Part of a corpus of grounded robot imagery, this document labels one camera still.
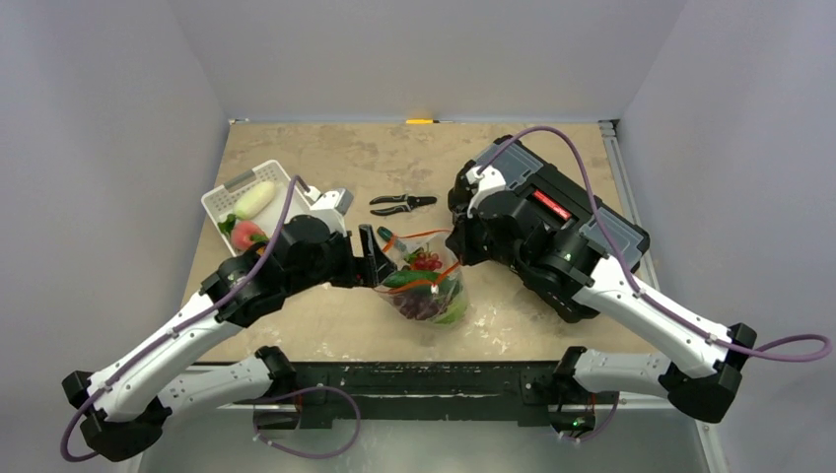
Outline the green toy cabbage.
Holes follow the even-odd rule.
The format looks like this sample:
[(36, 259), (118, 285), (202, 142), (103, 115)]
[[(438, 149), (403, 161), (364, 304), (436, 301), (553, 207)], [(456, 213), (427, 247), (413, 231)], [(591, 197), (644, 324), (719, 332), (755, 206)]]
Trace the green toy cabbage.
[(466, 288), (461, 282), (453, 285), (452, 290), (444, 295), (442, 311), (434, 319), (435, 324), (456, 325), (467, 312), (469, 302)]

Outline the toy peach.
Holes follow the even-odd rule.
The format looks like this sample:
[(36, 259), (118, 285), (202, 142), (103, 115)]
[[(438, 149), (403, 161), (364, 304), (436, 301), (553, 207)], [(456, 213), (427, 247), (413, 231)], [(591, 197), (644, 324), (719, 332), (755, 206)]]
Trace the toy peach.
[(239, 251), (246, 251), (254, 244), (268, 241), (265, 231), (252, 221), (238, 221), (230, 234), (231, 245)]

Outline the green toy cucumber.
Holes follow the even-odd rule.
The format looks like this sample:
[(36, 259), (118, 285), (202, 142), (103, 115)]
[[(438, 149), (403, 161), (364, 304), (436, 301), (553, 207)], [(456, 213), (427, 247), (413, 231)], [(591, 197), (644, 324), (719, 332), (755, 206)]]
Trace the green toy cucumber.
[(390, 274), (383, 280), (383, 285), (390, 289), (398, 289), (416, 281), (435, 282), (440, 273), (430, 270), (407, 269)]

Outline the clear zip top bag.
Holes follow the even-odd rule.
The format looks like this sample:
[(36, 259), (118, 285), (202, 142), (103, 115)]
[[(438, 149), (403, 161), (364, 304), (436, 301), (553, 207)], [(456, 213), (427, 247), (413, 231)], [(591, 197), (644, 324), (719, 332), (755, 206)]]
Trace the clear zip top bag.
[(459, 259), (446, 247), (449, 230), (397, 235), (377, 228), (395, 271), (375, 291), (405, 319), (440, 327), (464, 319), (468, 296)]

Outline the purple toy grapes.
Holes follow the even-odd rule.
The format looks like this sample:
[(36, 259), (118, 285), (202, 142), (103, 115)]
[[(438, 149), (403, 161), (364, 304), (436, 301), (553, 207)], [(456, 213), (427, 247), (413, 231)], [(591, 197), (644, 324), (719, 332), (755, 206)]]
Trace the purple toy grapes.
[[(437, 252), (417, 249), (405, 257), (405, 264), (399, 270), (430, 270), (440, 273), (441, 276), (444, 268), (445, 263)], [(439, 287), (434, 293), (433, 283), (416, 281), (398, 289), (391, 289), (395, 290), (392, 301), (398, 312), (410, 320), (429, 320), (436, 317), (443, 310), (442, 299), (448, 290)]]

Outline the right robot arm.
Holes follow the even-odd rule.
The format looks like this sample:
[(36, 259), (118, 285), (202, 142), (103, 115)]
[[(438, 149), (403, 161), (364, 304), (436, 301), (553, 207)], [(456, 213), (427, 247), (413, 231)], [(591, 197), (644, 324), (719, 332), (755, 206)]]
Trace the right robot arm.
[(566, 322), (604, 313), (655, 347), (651, 354), (604, 353), (571, 347), (553, 375), (568, 401), (584, 394), (628, 391), (667, 400), (681, 413), (719, 423), (736, 398), (756, 333), (699, 316), (636, 280), (592, 238), (592, 215), (576, 216), (551, 198), (500, 190), (485, 198), (451, 190), (453, 232), (447, 246), (472, 266), (494, 261)]

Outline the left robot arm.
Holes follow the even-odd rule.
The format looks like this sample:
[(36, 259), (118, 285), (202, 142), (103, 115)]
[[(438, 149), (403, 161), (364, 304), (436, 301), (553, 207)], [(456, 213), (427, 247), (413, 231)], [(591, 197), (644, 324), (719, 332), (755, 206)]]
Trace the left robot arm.
[(282, 218), (273, 235), (223, 261), (181, 310), (139, 346), (97, 372), (62, 382), (90, 457), (120, 462), (159, 440), (167, 423), (239, 401), (300, 401), (305, 389), (286, 355), (261, 348), (202, 376), (186, 370), (221, 342), (313, 287), (375, 288), (395, 271), (369, 226), (362, 252), (351, 234), (311, 215)]

